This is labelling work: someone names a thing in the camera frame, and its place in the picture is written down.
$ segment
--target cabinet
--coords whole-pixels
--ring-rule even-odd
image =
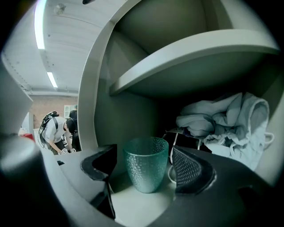
[[[256,173],[274,184],[284,158],[280,50],[241,1],[128,0],[94,42],[79,91],[82,150],[117,144],[112,177],[125,172],[122,147],[175,125],[181,107],[225,92],[251,92],[270,105],[275,134]]]

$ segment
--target white shelf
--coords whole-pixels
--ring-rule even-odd
[[[127,172],[116,177],[113,183],[110,182],[114,192],[117,190],[111,194],[116,222],[126,227],[146,227],[169,207],[174,200],[176,188],[167,176],[169,167],[170,164],[167,165],[164,179],[155,193],[144,194],[137,191]]]
[[[204,82],[212,85],[214,81],[218,84],[237,78],[259,64],[265,54],[278,53],[273,38],[263,32],[209,31],[181,39],[149,55],[110,87],[110,95],[129,89],[151,97],[177,96],[190,89],[187,85],[198,87]]]

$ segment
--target red object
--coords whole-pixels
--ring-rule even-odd
[[[22,136],[22,137],[29,138],[29,139],[33,140],[34,142],[36,142],[35,139],[34,139],[34,137],[32,136],[32,134],[30,134],[30,133],[26,133],[26,134],[23,134],[23,135],[21,135],[21,136]]]

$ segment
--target textured glass cup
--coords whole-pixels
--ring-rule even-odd
[[[161,184],[168,160],[169,144],[156,138],[136,138],[123,147],[128,175],[135,188],[154,192]]]

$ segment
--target shelf edge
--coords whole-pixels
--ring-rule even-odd
[[[82,150],[94,150],[98,147],[94,115],[99,75],[107,43],[116,23],[140,1],[141,0],[128,0],[119,6],[115,14],[99,33],[87,57],[78,96],[78,129]]]
[[[118,95],[141,80],[180,63],[242,51],[278,54],[280,49],[269,34],[259,31],[228,29],[193,35],[163,47],[130,68],[110,86],[110,95]]]

